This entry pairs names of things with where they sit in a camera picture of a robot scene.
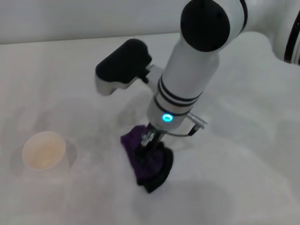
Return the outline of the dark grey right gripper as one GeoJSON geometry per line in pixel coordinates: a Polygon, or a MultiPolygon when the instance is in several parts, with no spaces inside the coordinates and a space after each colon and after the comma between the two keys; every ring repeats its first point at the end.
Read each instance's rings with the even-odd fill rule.
{"type": "Polygon", "coordinates": [[[159,130],[152,125],[147,125],[146,130],[142,132],[140,146],[135,149],[134,155],[140,165],[144,165],[150,156],[150,150],[155,148],[151,157],[155,162],[162,162],[164,158],[164,144],[159,143],[167,131],[159,130]]]}

